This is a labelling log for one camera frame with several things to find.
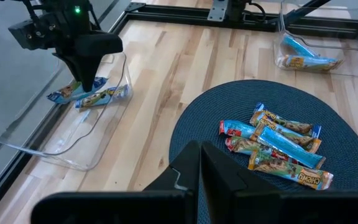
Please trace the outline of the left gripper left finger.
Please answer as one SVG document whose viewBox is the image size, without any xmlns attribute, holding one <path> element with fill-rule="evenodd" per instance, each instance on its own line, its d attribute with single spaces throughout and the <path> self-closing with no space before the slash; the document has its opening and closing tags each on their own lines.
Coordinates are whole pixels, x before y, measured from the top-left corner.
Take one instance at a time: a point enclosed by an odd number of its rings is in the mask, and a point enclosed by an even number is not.
<svg viewBox="0 0 358 224">
<path fill-rule="evenodd" d="M 200 145 L 190 141 L 138 192 L 63 192 L 32 209 L 31 224 L 195 224 Z"/>
</svg>

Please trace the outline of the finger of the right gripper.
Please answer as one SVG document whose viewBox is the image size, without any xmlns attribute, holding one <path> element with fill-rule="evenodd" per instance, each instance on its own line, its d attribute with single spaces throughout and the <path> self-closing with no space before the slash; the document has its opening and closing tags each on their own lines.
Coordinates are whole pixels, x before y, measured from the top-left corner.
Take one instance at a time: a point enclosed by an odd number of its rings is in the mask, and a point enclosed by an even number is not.
<svg viewBox="0 0 358 224">
<path fill-rule="evenodd" d="M 76 74 L 85 92 L 90 92 L 101 59 L 108 54 L 121 53 L 123 43 L 118 35 L 95 33 L 81 35 L 75 40 Z"/>
<path fill-rule="evenodd" d="M 71 71 L 71 74 L 73 75 L 73 78 L 80 82 L 80 56 L 77 54 L 73 55 L 65 55 L 65 54 L 59 54 L 58 52 L 54 52 L 53 56 L 59 58 L 62 60 L 69 70 Z"/>
</svg>

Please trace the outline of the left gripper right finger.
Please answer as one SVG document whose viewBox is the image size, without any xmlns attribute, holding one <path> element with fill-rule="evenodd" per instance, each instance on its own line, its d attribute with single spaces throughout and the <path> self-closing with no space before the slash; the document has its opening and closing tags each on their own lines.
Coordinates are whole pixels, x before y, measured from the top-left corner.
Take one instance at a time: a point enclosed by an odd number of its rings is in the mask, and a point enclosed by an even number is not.
<svg viewBox="0 0 358 224">
<path fill-rule="evenodd" d="M 358 192 L 279 190 L 210 142 L 201 174 L 212 224 L 358 224 Z"/>
</svg>

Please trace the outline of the granola bar dark-blue-ended wrapper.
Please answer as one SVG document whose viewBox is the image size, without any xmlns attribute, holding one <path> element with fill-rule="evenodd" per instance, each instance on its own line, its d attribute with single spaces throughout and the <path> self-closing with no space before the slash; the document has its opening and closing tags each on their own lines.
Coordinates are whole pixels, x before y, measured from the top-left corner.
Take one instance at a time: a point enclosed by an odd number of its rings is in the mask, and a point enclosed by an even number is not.
<svg viewBox="0 0 358 224">
<path fill-rule="evenodd" d="M 129 85 L 107 88 L 101 92 L 75 101 L 75 108 L 90 108 L 121 100 L 129 95 Z"/>
<path fill-rule="evenodd" d="M 89 92 L 84 91 L 82 82 L 73 81 L 68 86 L 47 95 L 47 99 L 57 104 L 66 104 L 71 101 L 80 100 L 96 93 L 107 83 L 107 80 L 105 77 L 96 77 Z"/>
<path fill-rule="evenodd" d="M 261 102 L 256 104 L 254 109 L 254 113 L 261 111 L 264 112 L 268 119 L 272 120 L 273 122 L 288 128 L 298 134 L 307 135 L 312 138 L 318 138 L 321 132 L 322 126 L 319 124 L 306 124 L 300 123 L 297 121 L 290 121 L 280 117 L 279 115 L 269 111 L 265 105 Z"/>
</svg>

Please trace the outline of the granola bar red-ended wrapper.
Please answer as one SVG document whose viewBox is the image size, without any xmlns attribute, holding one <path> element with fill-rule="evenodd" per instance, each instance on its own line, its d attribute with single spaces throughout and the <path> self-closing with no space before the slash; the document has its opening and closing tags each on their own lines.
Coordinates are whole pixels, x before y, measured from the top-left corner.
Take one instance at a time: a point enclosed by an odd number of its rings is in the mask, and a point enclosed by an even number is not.
<svg viewBox="0 0 358 224">
<path fill-rule="evenodd" d="M 238 136 L 242 138 L 250 138 L 255 128 L 241 121 L 222 120 L 219 122 L 219 133 L 228 136 Z"/>
<path fill-rule="evenodd" d="M 235 153 L 247 154 L 251 155 L 254 150 L 262 151 L 272 157 L 291 162 L 292 164 L 298 164 L 298 161 L 289 157 L 288 155 L 280 152 L 277 149 L 264 146 L 255 141 L 251 141 L 250 139 L 241 138 L 238 136 L 231 136 L 225 139 L 226 147 Z"/>
</svg>

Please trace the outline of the clear plastic bin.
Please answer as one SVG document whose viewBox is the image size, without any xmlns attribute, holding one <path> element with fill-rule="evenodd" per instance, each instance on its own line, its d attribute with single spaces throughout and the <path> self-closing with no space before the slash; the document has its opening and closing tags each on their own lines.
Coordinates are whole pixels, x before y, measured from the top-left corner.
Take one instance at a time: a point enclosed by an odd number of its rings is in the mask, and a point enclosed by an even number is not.
<svg viewBox="0 0 358 224">
<path fill-rule="evenodd" d="M 0 123 L 0 143 L 13 149 L 38 156 L 45 162 L 81 171 L 93 169 L 101 160 L 131 98 L 132 83 L 127 66 L 127 55 L 106 55 L 97 75 L 107 83 L 96 93 L 107 88 L 129 85 L 129 95 L 106 105 L 75 108 L 75 102 L 62 105 L 64 110 L 51 130 L 40 135 L 37 143 L 23 142 L 14 130 Z"/>
<path fill-rule="evenodd" d="M 277 25 L 276 66 L 280 57 L 298 55 L 282 43 L 287 34 L 319 57 L 343 60 L 335 70 L 295 71 L 358 77 L 358 0 L 282 0 Z"/>
</svg>

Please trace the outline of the round dark blue woven placemat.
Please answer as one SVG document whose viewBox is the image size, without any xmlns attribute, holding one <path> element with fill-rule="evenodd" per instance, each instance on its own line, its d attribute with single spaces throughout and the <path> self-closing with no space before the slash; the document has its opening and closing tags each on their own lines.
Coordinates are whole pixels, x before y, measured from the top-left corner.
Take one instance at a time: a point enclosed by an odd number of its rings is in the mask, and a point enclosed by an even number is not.
<svg viewBox="0 0 358 224">
<path fill-rule="evenodd" d="M 219 121 L 246 122 L 257 103 L 263 103 L 268 110 L 284 118 L 320 124 L 323 142 L 318 153 L 327 158 L 323 168 L 334 174 L 334 190 L 358 190 L 358 135 L 317 97 L 270 81 L 229 82 L 198 96 L 186 107 L 174 128 L 169 160 L 173 161 L 191 140 L 211 141 L 223 149 L 223 138 L 218 135 Z"/>
</svg>

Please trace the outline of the grey metal corner bracket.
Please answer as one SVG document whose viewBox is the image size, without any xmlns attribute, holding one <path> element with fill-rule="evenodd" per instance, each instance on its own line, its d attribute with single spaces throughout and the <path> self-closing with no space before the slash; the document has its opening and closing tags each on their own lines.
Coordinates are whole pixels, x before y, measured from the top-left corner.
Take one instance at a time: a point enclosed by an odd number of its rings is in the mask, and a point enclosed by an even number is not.
<svg viewBox="0 0 358 224">
<path fill-rule="evenodd" d="M 213 0 L 207 20 L 222 22 L 225 18 L 229 0 Z"/>
</svg>

